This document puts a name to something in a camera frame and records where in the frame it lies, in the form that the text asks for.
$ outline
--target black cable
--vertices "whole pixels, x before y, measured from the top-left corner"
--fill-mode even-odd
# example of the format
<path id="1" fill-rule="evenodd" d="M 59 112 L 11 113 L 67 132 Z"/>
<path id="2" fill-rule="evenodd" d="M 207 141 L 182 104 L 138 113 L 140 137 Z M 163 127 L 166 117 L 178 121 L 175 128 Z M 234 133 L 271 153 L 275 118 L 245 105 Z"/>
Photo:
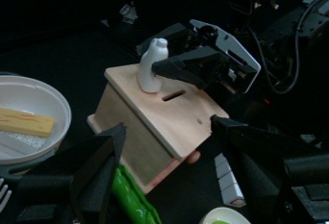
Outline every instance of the black cable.
<path id="1" fill-rule="evenodd" d="M 290 83 L 290 85 L 283 89 L 283 90 L 279 90 L 275 85 L 273 85 L 273 82 L 271 82 L 271 78 L 270 78 L 270 75 L 269 75 L 269 68 L 267 68 L 267 64 L 266 64 L 266 61 L 265 61 L 265 57 L 263 57 L 263 52 L 262 52 L 262 47 L 261 47 L 261 44 L 259 44 L 259 41 L 258 41 L 258 38 L 257 38 L 257 35 L 255 33 L 253 32 L 250 26 L 247 25 L 247 30 L 254 38 L 254 41 L 255 41 L 255 44 L 257 44 L 257 48 L 259 50 L 259 55 L 261 55 L 261 61 L 262 61 L 262 64 L 263 64 L 263 68 L 265 68 L 265 76 L 266 76 L 266 80 L 267 80 L 267 83 L 269 83 L 269 86 L 270 86 L 270 89 L 271 91 L 275 93 L 275 94 L 286 94 L 296 86 L 297 84 L 297 80 L 298 80 L 298 76 L 300 76 L 300 65 L 301 65 L 301 60 L 300 60 L 300 32 L 302 31 L 302 23 L 305 22 L 306 20 L 306 17 L 309 16 L 312 10 L 313 10 L 313 7 L 321 2 L 322 0 L 313 0 L 312 4 L 309 5 L 309 7 L 306 8 L 302 16 L 301 16 L 301 19 L 298 21 L 298 25 L 297 25 L 297 28 L 296 28 L 296 34 L 294 34 L 294 49 L 296 49 L 296 71 L 294 71 L 294 77 L 293 77 L 293 81 Z"/>

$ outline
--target black table surface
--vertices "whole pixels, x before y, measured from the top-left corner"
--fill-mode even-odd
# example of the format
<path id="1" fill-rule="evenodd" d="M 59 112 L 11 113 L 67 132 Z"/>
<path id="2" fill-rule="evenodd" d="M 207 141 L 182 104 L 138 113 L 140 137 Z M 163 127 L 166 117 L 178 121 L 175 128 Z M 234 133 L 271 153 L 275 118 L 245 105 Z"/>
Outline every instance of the black table surface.
<path id="1" fill-rule="evenodd" d="M 45 82 L 69 103 L 72 122 L 59 151 L 94 136 L 86 119 L 103 94 L 106 68 L 136 62 L 136 56 L 98 27 L 1 50 L 0 71 Z M 223 206 L 214 170 L 221 153 L 217 142 L 207 139 L 199 151 L 199 161 L 183 163 L 147 195 L 163 224 L 198 223 L 211 209 Z M 246 213 L 245 208 L 235 210 Z M 114 198 L 110 212 L 111 223 L 130 223 Z"/>

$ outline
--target white plate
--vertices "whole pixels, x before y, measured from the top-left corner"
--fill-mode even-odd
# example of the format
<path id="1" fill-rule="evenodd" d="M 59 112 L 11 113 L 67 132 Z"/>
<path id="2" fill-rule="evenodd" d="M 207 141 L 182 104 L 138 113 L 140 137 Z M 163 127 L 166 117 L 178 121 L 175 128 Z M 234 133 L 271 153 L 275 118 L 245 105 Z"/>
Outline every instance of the white plate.
<path id="1" fill-rule="evenodd" d="M 202 219 L 201 224 L 213 224 L 219 220 L 229 224 L 250 224 L 238 212 L 225 207 L 213 209 Z"/>
<path id="2" fill-rule="evenodd" d="M 0 164 L 31 161 L 57 148 L 71 124 L 71 109 L 59 91 L 20 76 L 0 76 L 0 107 L 55 118 L 49 137 L 0 131 Z"/>

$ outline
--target small white bottle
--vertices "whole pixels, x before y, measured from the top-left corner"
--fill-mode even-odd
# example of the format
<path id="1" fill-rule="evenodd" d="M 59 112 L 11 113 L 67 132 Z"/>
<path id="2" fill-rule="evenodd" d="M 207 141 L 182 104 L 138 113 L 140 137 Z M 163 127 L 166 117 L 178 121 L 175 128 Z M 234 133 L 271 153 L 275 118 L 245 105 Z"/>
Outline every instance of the small white bottle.
<path id="1" fill-rule="evenodd" d="M 138 70 L 138 83 L 144 92 L 155 93 L 160 90 L 162 80 L 151 72 L 151 65 L 154 62 L 162 61 L 168 58 L 168 42 L 164 38 L 154 38 L 148 45 L 148 50 L 142 56 L 139 70 Z"/>

